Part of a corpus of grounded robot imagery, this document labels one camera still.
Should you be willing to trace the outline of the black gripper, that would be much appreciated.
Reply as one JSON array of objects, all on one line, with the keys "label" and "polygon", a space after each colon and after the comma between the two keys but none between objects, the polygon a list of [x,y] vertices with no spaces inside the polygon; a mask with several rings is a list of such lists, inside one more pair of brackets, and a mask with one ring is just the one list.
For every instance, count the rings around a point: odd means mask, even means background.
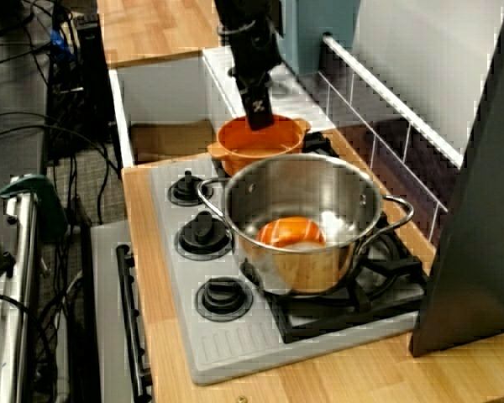
[{"label": "black gripper", "polygon": [[234,66],[228,74],[236,80],[250,128],[272,126],[270,71],[282,62],[275,26],[269,18],[257,18],[236,29],[221,25],[220,36],[232,51]]}]

